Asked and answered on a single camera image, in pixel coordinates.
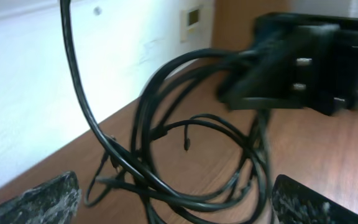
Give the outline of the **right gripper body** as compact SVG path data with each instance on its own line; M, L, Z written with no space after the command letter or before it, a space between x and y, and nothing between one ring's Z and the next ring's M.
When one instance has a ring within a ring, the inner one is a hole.
M301 107L328 116L357 107L358 19L273 12L254 31L280 45L274 56L293 71L288 93Z

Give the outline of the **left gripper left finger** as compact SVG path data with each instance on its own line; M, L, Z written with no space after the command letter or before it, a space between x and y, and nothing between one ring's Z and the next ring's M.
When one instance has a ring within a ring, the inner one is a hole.
M64 172L0 204L0 223L70 223L81 201L73 171Z

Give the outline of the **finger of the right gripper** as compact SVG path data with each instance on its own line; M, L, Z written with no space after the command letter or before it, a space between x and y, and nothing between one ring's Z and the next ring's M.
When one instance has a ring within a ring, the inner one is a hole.
M246 68L235 68L217 89L231 110L299 109L306 106L309 75L296 71L296 59L308 44L279 40L251 49Z

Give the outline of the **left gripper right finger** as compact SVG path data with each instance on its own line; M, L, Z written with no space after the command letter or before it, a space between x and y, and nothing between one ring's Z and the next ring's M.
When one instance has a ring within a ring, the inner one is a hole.
M283 174L275 180L272 206L280 223L358 224L358 214Z

